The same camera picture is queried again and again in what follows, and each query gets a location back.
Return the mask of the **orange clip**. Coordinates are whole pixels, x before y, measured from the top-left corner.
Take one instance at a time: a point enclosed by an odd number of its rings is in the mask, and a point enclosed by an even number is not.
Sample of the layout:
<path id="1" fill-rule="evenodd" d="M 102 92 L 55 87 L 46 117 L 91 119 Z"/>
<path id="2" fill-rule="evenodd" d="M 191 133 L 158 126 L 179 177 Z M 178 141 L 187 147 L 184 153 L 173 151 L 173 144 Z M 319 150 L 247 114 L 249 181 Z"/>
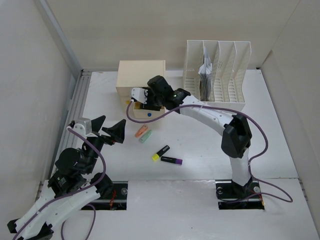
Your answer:
<path id="1" fill-rule="evenodd" d="M 148 130 L 148 126 L 147 125 L 143 125 L 136 133 L 135 133 L 135 137 L 139 138 L 140 136 L 142 136 L 146 131 Z"/>

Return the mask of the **beige wooden drawer cabinet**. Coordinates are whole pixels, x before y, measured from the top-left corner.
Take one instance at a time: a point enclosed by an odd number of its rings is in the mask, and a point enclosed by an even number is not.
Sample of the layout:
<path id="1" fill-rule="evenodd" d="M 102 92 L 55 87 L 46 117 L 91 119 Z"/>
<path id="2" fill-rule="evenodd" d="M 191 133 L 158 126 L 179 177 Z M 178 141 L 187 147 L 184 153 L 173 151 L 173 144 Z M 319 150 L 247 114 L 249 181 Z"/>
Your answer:
<path id="1" fill-rule="evenodd" d="M 122 110 L 126 112 L 131 100 L 133 88 L 147 87 L 147 82 L 155 76 L 164 76 L 165 60 L 121 60 L 118 65 L 116 90 Z M 140 102 L 135 102 L 130 109 L 136 119 L 154 119 L 165 113 L 165 109 L 144 109 Z"/>

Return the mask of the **mint green clip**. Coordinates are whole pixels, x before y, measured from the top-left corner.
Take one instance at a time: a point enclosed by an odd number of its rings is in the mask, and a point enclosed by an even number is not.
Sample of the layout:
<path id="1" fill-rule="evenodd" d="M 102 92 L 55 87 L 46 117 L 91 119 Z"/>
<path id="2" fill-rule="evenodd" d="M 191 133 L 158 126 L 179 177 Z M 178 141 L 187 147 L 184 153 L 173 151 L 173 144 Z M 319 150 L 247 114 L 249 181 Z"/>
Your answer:
<path id="1" fill-rule="evenodd" d="M 153 131 L 152 130 L 148 130 L 140 139 L 139 139 L 139 142 L 140 143 L 145 143 L 148 138 L 152 135 Z"/>

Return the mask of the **grey booklet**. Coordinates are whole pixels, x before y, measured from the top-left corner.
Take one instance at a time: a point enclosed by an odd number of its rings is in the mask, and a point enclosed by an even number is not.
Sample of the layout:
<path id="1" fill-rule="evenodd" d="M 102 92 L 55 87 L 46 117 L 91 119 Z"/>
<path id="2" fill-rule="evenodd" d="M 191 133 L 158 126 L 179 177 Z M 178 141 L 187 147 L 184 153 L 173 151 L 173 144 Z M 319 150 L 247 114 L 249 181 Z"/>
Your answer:
<path id="1" fill-rule="evenodd" d="M 205 46 L 203 47 L 203 64 L 199 67 L 198 74 L 200 77 L 200 100 L 203 102 L 212 102 L 213 63 Z"/>

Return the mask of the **yellow highlighter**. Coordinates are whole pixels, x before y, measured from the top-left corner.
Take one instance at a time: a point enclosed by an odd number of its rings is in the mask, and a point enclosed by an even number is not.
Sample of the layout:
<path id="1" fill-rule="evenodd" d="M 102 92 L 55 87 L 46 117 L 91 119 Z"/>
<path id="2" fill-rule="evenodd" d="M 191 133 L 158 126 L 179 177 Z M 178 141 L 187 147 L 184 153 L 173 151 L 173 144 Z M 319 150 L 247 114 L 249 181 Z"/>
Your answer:
<path id="1" fill-rule="evenodd" d="M 168 150 L 170 149 L 170 147 L 168 145 L 165 145 L 164 147 L 162 147 L 158 152 L 156 152 L 151 159 L 153 161 L 157 161 L 160 157 L 163 156 L 163 154 L 165 154 Z"/>

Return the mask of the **purple highlighter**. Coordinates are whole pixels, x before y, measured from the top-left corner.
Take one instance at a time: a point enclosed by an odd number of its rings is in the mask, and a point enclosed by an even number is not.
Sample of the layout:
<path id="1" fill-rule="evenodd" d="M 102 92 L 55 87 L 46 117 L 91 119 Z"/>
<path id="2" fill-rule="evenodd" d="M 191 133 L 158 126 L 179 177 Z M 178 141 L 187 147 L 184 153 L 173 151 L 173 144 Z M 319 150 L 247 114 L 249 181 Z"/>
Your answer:
<path id="1" fill-rule="evenodd" d="M 165 163 L 170 163 L 170 164 L 175 164 L 180 166 L 183 164 L 182 159 L 174 158 L 174 157 L 162 156 L 160 160 Z"/>

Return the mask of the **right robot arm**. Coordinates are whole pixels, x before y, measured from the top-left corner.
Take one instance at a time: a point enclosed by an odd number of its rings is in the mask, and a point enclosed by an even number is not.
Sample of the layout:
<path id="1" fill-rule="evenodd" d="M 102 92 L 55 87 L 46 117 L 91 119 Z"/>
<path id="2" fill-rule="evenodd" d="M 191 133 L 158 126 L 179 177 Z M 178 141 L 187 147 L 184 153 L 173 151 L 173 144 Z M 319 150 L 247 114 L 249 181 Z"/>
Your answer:
<path id="1" fill-rule="evenodd" d="M 210 109 L 190 92 L 173 90 L 163 76 L 157 75 L 142 88 L 142 103 L 153 107 L 165 107 L 191 117 L 221 135 L 221 149 L 229 156 L 232 170 L 232 193 L 243 197 L 250 191 L 252 177 L 249 173 L 249 147 L 252 132 L 247 118 L 240 114 L 230 115 L 222 110 Z"/>

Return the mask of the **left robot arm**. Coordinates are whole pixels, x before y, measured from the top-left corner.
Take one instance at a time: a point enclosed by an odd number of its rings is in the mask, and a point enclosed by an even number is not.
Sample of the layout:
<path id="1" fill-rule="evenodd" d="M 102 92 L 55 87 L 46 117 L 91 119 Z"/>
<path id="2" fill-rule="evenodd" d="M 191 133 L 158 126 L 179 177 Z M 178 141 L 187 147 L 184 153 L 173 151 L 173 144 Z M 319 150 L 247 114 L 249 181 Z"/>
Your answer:
<path id="1" fill-rule="evenodd" d="M 64 149 L 55 162 L 56 172 L 43 186 L 40 196 L 29 211 L 10 220 L 7 228 L 15 240 L 49 240 L 57 225 L 92 201 L 108 200 L 112 207 L 117 189 L 106 174 L 106 161 L 101 154 L 104 145 L 123 143 L 126 120 L 104 127 L 105 115 L 93 120 L 73 120 L 66 130 L 83 141 L 80 148 Z"/>

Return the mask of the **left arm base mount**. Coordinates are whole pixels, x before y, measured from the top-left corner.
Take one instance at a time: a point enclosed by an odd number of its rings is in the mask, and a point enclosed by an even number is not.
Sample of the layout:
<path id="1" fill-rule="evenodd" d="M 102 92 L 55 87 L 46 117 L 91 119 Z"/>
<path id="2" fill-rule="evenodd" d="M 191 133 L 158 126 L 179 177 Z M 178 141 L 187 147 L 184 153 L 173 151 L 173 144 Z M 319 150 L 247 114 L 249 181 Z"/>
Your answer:
<path id="1" fill-rule="evenodd" d="M 100 197 L 92 202 L 91 205 L 97 211 L 125 211 L 127 209 L 128 182 L 115 181 L 113 189 L 107 196 Z"/>

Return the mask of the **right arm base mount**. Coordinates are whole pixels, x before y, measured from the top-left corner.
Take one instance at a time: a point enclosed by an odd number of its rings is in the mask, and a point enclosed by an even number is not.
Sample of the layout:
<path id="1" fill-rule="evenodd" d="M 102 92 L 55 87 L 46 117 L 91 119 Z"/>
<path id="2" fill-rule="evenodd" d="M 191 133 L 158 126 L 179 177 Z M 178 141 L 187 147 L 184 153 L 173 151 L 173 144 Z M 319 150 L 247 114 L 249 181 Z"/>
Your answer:
<path id="1" fill-rule="evenodd" d="M 216 197 L 219 210 L 264 210 L 260 185 L 252 179 L 245 186 L 231 179 L 216 180 Z"/>

